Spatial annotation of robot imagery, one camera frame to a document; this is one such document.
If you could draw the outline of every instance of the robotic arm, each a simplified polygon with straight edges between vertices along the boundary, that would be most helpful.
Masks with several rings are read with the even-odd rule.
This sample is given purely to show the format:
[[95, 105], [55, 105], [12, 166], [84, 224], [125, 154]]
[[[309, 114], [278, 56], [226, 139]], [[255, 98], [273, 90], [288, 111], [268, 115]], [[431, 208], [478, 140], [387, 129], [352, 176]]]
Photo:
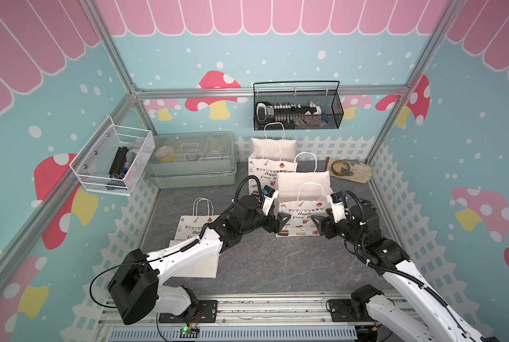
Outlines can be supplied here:
[[393, 285], [427, 327], [390, 304], [383, 293], [371, 285], [353, 292], [349, 305], [330, 301], [338, 315], [349, 312], [360, 319], [372, 318], [407, 342], [498, 342], [494, 337], [484, 338], [465, 322], [426, 281], [408, 254], [396, 242], [381, 236], [379, 218], [372, 203], [359, 200], [349, 191], [345, 193], [355, 201], [356, 205], [351, 209], [347, 207], [343, 193], [337, 192], [327, 196], [331, 203], [328, 216], [312, 216], [319, 235], [327, 239], [341, 236], [346, 248], [347, 243], [352, 244], [353, 252], [350, 253]]

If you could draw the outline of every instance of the wire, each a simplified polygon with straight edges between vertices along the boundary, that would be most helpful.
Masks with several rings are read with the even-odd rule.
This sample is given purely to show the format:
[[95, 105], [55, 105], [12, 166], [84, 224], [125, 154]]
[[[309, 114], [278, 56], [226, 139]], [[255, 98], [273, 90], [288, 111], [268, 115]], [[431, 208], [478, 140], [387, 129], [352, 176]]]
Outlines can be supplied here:
[[162, 339], [163, 339], [165, 342], [169, 342], [169, 341], [168, 341], [168, 339], [166, 339], [165, 337], [163, 337], [162, 332], [160, 332], [160, 331], [159, 331], [158, 320], [159, 320], [159, 313], [156, 313], [156, 316], [155, 316], [155, 327], [158, 329], [158, 334], [162, 337]]

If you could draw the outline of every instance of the brown packing tape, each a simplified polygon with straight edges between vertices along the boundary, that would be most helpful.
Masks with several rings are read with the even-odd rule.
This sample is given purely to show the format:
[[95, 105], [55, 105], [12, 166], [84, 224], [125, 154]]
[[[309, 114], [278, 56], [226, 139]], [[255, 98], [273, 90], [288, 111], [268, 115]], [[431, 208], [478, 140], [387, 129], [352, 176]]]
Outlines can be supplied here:
[[[337, 159], [332, 157], [326, 157], [325, 171], [331, 171], [332, 164]], [[364, 164], [354, 164], [353, 162], [346, 161], [350, 165], [349, 172], [352, 173], [350, 176], [337, 176], [332, 171], [329, 172], [331, 176], [341, 178], [343, 180], [354, 181], [357, 183], [366, 183], [372, 177], [372, 167]]]

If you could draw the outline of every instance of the gift bag print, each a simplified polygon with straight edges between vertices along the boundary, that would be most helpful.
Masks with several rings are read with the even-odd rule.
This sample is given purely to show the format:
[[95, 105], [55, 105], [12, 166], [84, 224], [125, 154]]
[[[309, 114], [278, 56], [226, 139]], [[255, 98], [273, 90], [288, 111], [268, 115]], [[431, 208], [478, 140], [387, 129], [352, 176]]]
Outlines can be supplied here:
[[278, 176], [278, 212], [286, 213], [291, 219], [277, 236], [319, 235], [312, 215], [326, 216], [330, 203], [326, 195], [332, 193], [328, 172], [290, 173]]
[[[197, 207], [202, 201], [207, 201], [207, 215], [198, 215]], [[177, 232], [174, 240], [188, 240], [199, 235], [205, 223], [213, 222], [218, 215], [214, 215], [213, 202], [205, 197], [199, 197], [194, 201], [192, 215], [182, 215], [178, 222]]]
[[[262, 189], [264, 186], [275, 188], [278, 173], [296, 171], [298, 165], [294, 159], [296, 140], [285, 140], [284, 130], [281, 140], [267, 139], [267, 134], [266, 139], [251, 138], [251, 150], [253, 153], [249, 156], [248, 174], [258, 177]], [[254, 180], [249, 180], [249, 194], [259, 197]]]

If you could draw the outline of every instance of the marble-patterned floor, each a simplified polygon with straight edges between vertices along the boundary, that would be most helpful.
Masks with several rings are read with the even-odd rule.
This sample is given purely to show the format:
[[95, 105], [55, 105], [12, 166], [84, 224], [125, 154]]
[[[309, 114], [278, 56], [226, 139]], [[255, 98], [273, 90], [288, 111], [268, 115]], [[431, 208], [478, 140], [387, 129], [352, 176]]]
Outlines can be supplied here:
[[[300, 162], [298, 171], [311, 171], [313, 166], [313, 161]], [[324, 163], [319, 162], [318, 171], [323, 170]], [[197, 197], [209, 198], [214, 203], [215, 214], [222, 212], [246, 176], [247, 163], [238, 162], [235, 185], [160, 191], [142, 251], [147, 253], [168, 247], [175, 236], [180, 215], [191, 215]], [[375, 203], [367, 184], [336, 177], [330, 179], [334, 191], [351, 190], [358, 197]], [[382, 230], [383, 235], [390, 236], [386, 227]], [[320, 236], [278, 238], [263, 229], [243, 236], [239, 244], [220, 255], [216, 278], [172, 277], [165, 284], [184, 285], [199, 295], [343, 292], [354, 291], [364, 284], [372, 284], [380, 290], [392, 289], [374, 270], [349, 254], [339, 237], [331, 240]]]

